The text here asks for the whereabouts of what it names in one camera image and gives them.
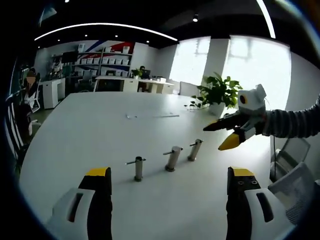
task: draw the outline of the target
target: green plant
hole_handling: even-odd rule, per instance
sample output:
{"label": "green plant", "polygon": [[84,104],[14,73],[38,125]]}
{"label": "green plant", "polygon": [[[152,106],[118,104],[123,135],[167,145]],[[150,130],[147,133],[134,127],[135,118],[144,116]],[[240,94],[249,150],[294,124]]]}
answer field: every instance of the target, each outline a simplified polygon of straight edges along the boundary
{"label": "green plant", "polygon": [[142,71],[138,68],[132,69],[131,72],[132,72],[133,76],[139,76],[139,77],[142,76]]}
{"label": "green plant", "polygon": [[231,80],[230,76],[222,79],[218,73],[215,76],[204,76],[206,86],[197,86],[200,96],[192,96],[195,100],[191,101],[190,107],[201,109],[203,106],[214,103],[225,103],[225,106],[234,108],[237,104],[238,91],[243,89],[238,81]]}

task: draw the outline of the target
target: potted plant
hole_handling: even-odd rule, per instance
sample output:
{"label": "potted plant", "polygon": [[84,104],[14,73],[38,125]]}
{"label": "potted plant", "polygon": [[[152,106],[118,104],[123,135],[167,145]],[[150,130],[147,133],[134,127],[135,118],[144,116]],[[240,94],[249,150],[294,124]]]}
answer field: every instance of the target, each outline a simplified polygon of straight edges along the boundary
{"label": "potted plant", "polygon": [[229,109],[236,106],[238,91],[243,88],[238,81],[231,80],[230,76],[223,80],[218,73],[214,74],[215,76],[203,77],[206,85],[197,87],[200,96],[192,96],[195,100],[189,106],[198,109],[209,107],[209,112],[219,118],[225,107]]}
{"label": "potted plant", "polygon": [[138,68],[132,69],[131,72],[132,72],[135,79],[139,79],[139,77],[142,76],[142,71]]}

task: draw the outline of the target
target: metal peg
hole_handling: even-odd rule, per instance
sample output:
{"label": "metal peg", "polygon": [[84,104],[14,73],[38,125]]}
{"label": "metal peg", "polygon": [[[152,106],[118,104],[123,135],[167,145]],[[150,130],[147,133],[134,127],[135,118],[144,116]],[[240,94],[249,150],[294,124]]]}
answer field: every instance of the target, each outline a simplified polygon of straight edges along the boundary
{"label": "metal peg", "polygon": [[130,161],[130,162],[127,162],[126,165],[129,165],[129,164],[135,164],[135,176],[134,176],[134,180],[136,182],[141,182],[142,181],[142,163],[143,161],[145,161],[146,159],[145,158],[142,158],[140,156],[137,156],[135,158],[135,161]]}
{"label": "metal peg", "polygon": [[193,162],[196,160],[196,156],[198,154],[198,151],[200,149],[201,144],[203,143],[202,140],[196,139],[194,143],[190,144],[190,147],[193,146],[190,155],[188,156],[188,160]]}
{"label": "metal peg", "polygon": [[179,154],[182,150],[183,148],[180,146],[173,146],[171,151],[165,152],[163,154],[163,155],[170,154],[168,163],[167,165],[165,165],[165,170],[167,170],[168,172],[173,172],[175,170],[175,166],[178,161]]}

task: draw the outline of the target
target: white flower pot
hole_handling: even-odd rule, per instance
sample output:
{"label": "white flower pot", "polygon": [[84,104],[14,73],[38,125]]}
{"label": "white flower pot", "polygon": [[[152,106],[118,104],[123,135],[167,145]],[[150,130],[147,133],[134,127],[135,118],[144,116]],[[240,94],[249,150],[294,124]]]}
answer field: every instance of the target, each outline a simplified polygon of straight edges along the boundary
{"label": "white flower pot", "polygon": [[225,109],[225,106],[224,102],[221,102],[220,104],[214,103],[209,106],[209,113],[215,115],[219,119]]}

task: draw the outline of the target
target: window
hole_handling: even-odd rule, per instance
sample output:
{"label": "window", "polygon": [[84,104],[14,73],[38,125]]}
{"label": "window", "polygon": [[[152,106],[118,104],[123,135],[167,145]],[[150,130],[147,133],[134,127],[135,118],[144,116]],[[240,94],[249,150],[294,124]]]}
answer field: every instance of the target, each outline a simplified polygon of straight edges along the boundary
{"label": "window", "polygon": [[284,44],[251,36],[231,36],[223,77],[239,81],[244,90],[262,84],[266,108],[286,108],[291,82],[291,53]]}
{"label": "window", "polygon": [[202,82],[210,37],[200,37],[181,41],[176,47],[170,72],[170,79],[200,85]]}

